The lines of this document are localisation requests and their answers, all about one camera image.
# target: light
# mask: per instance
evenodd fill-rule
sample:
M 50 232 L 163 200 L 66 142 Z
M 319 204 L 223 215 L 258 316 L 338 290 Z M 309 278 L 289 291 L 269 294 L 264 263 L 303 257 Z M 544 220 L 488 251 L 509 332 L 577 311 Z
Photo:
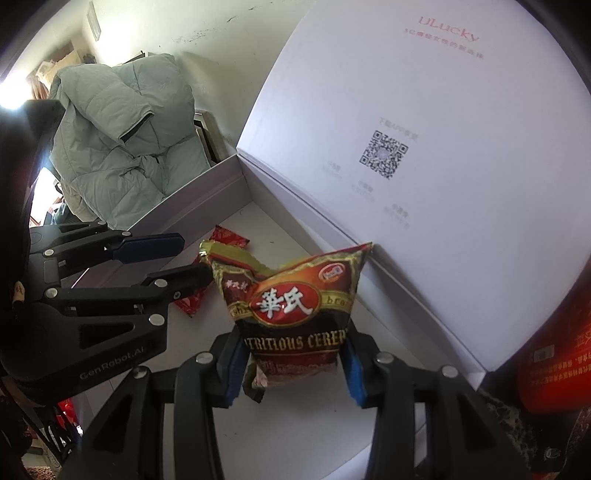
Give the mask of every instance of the light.
M 35 193 L 33 194 L 33 206 L 31 207 L 31 217 L 38 223 L 43 223 L 45 214 L 60 197 L 60 194 L 54 187 L 55 180 L 56 178 L 53 176 L 53 173 L 45 167 L 39 172 L 37 184 L 35 185 Z
M 31 87 L 24 78 L 9 77 L 0 83 L 0 106 L 4 108 L 17 109 L 31 98 L 33 98 Z

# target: snack bag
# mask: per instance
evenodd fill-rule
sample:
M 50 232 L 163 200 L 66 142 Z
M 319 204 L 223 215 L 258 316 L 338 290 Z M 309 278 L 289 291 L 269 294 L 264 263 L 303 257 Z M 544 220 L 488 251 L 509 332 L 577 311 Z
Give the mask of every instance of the snack bag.
M 358 245 L 275 271 L 239 248 L 202 242 L 200 254 L 256 362 L 256 374 L 249 369 L 254 388 L 334 369 L 371 248 Z
M 244 238 L 243 236 L 240 236 L 237 233 L 234 233 L 231 230 L 228 230 L 227 228 L 224 228 L 219 225 L 216 225 L 209 239 L 215 240 L 216 242 L 221 242 L 226 245 L 235 245 L 236 247 L 240 248 L 246 248 L 248 242 L 250 241 L 247 238 Z M 200 261 L 201 257 L 198 256 L 193 261 L 193 263 L 197 263 Z M 195 290 L 195 293 L 193 293 L 193 295 L 190 295 L 180 300 L 176 300 L 174 303 L 183 312 L 192 317 L 199 310 L 199 307 L 201 306 L 201 302 L 203 301 L 207 288 L 208 287 L 204 287 Z

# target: qr code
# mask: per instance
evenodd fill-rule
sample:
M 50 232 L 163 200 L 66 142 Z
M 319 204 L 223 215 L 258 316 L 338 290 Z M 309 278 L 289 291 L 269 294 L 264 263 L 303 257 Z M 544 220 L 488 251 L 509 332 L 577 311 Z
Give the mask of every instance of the qr code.
M 376 130 L 359 162 L 389 179 L 407 151 L 406 145 Z

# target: box lid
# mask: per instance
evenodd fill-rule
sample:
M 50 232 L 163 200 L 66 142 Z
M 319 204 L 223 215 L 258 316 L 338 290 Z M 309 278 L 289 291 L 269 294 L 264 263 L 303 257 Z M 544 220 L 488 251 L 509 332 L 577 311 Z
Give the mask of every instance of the box lid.
M 320 0 L 238 144 L 403 278 L 486 369 L 591 251 L 591 98 L 517 2 Z

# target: white box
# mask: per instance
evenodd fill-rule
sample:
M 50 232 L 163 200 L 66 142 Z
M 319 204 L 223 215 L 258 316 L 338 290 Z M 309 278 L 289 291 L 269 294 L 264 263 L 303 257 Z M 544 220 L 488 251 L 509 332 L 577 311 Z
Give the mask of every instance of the white box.
M 438 40 L 426 37 L 436 29 Z M 238 155 L 131 229 L 179 232 L 186 250 L 171 262 L 99 265 L 77 286 L 188 264 L 216 223 L 250 238 L 270 266 L 375 241 L 358 329 L 410 365 L 453 364 L 476 387 L 546 320 L 589 256 L 590 104 L 566 55 L 512 0 L 321 0 L 277 60 Z M 390 179 L 360 162 L 375 131 L 408 143 Z M 231 327 L 215 291 L 192 319 L 171 306 L 168 349 L 146 364 L 176 367 Z M 83 421 L 121 378 L 79 396 Z M 358 480 L 374 418 L 341 372 L 215 412 L 226 476 L 241 480 Z M 417 458 L 423 422 L 418 408 Z
M 169 262 L 108 262 L 91 268 L 76 286 L 125 286 L 139 282 L 148 272 L 189 264 L 197 255 L 200 240 L 217 223 L 249 238 L 249 251 L 270 266 L 352 244 L 310 205 L 235 155 L 193 180 L 131 228 L 135 236 L 181 233 L 187 245 L 181 255 Z M 374 259 L 363 270 L 352 317 L 357 328 L 371 334 L 381 349 L 409 365 L 436 369 L 454 364 L 474 386 L 482 379 L 482 367 L 461 344 L 450 341 L 450 333 Z M 214 288 L 193 318 L 171 305 L 168 348 L 145 364 L 153 371 L 177 367 L 208 349 L 216 335 L 231 328 L 226 306 Z M 83 426 L 122 378 L 119 375 L 79 395 Z M 321 479 L 362 452 L 343 467 L 345 476 L 331 477 L 355 478 L 365 468 L 375 411 L 356 406 L 339 370 L 337 375 L 320 374 L 270 389 L 261 405 L 241 395 L 229 410 L 216 410 L 215 420 L 228 478 Z M 417 408 L 417 428 L 423 424 L 423 411 Z M 424 455 L 424 438 L 419 438 L 417 448 L 418 456 Z M 167 450 L 169 475 L 171 459 Z M 284 471 L 286 465 L 293 466 L 289 472 Z

